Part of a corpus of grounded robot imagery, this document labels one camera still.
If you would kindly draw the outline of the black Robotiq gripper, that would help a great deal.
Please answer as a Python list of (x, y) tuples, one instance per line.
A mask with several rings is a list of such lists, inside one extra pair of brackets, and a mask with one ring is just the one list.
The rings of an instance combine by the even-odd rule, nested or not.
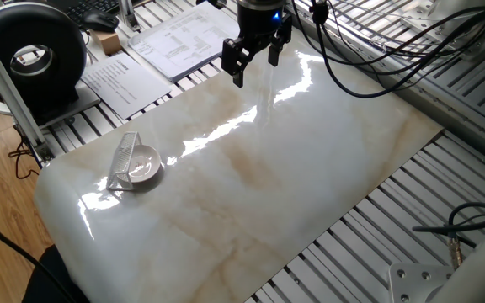
[(239, 24), (238, 39), (225, 39), (222, 44), (221, 68), (232, 76), (233, 83), (243, 86), (243, 73), (253, 59), (252, 49), (271, 38), (268, 62), (278, 66), (280, 53), (284, 44), (291, 40), (292, 16), (283, 17), (285, 0), (238, 0), (237, 21)]

